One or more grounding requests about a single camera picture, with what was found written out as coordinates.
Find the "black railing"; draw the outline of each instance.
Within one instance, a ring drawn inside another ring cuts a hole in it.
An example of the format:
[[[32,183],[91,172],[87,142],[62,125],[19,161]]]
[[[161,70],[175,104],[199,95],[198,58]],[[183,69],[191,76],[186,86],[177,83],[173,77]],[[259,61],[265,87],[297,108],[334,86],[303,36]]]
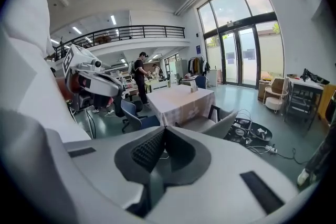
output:
[[[82,35],[55,48],[55,61],[65,57],[71,44],[90,48],[105,43],[137,38],[185,38],[184,27],[169,25],[130,25],[107,28]]]

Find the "patterned tablecloth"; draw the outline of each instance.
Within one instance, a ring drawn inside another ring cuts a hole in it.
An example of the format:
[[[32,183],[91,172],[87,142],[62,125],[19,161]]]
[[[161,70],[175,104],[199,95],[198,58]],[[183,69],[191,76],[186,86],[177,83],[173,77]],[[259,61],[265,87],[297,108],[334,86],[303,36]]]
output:
[[[190,86],[179,85],[147,94],[150,107],[162,126],[175,126],[196,116],[208,117],[211,105],[215,105],[215,93],[198,89],[191,93]],[[212,120],[216,121],[214,111]]]

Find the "office chair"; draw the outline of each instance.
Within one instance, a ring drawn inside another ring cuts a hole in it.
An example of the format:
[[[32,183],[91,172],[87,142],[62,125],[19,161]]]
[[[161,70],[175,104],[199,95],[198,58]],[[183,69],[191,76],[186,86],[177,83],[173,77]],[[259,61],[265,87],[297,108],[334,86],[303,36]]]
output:
[[[134,104],[121,100],[121,109],[124,112],[126,118],[128,119],[130,125],[134,131],[143,130],[149,127],[160,126],[160,122],[156,116],[145,117],[139,119],[136,116],[136,107]]]
[[[197,76],[195,78],[195,82],[197,87],[201,89],[206,89],[206,77],[205,76]]]
[[[211,120],[214,110],[217,111],[217,123]],[[217,106],[212,105],[209,116],[207,118],[200,116],[193,118],[183,124],[178,124],[176,122],[175,126],[223,139],[230,130],[237,114],[237,110],[227,112]]]
[[[118,97],[115,97],[115,99],[113,100],[113,104],[114,104],[114,113],[116,114],[117,117],[119,118],[123,118],[125,117],[125,114],[124,112],[122,111],[121,109],[121,100],[122,100],[122,97],[121,96],[118,96]],[[141,118],[147,118],[147,116],[139,116],[138,113],[140,111],[142,111],[143,109],[143,104],[142,102],[139,100],[139,101],[134,101],[132,102],[134,105],[135,105],[135,114],[136,114],[136,117],[141,119]],[[122,123],[124,124],[124,127],[121,129],[121,131],[124,133],[125,132],[125,128],[130,125],[130,122],[128,121],[128,119],[123,119],[122,120]]]

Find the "black cap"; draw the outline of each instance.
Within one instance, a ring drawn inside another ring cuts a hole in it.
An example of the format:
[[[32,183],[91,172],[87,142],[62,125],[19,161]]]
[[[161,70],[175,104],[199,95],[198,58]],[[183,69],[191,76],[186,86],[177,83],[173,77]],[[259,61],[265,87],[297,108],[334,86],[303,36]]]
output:
[[[147,55],[146,52],[144,52],[144,51],[143,51],[142,53],[140,53],[139,57],[140,57],[140,56],[148,57],[148,55]]]

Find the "black t-shirt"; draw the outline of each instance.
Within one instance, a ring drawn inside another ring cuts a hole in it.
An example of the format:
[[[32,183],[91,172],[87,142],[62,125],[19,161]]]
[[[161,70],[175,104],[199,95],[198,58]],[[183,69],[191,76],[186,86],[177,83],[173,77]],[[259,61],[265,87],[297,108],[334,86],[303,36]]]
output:
[[[142,62],[141,59],[138,59],[134,62],[134,69],[135,69],[134,79],[135,80],[143,80],[144,79],[144,75],[143,75],[143,73],[140,72],[139,67],[143,68],[143,62]]]

